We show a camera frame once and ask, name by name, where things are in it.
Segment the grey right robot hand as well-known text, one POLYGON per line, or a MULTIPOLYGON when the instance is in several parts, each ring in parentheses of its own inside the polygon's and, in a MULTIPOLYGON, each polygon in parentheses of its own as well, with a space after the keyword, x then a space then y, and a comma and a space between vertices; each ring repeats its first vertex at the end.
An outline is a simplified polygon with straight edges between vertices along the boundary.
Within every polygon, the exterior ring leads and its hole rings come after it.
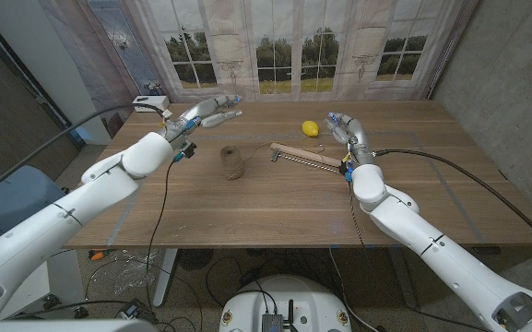
POLYGON ((358 164, 374 164, 368 138, 359 120, 344 113, 329 113, 325 120, 334 139, 347 147, 358 164))

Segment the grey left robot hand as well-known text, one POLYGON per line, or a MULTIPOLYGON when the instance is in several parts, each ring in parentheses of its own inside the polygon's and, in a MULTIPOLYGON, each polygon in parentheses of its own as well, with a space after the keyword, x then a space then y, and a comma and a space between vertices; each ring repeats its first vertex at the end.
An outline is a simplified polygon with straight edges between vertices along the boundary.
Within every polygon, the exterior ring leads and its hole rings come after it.
POLYGON ((200 101, 182 113, 176 120, 168 121, 162 135, 170 142, 178 142, 193 133, 197 127, 213 128, 235 117, 242 111, 236 110, 242 101, 239 95, 223 95, 200 101))

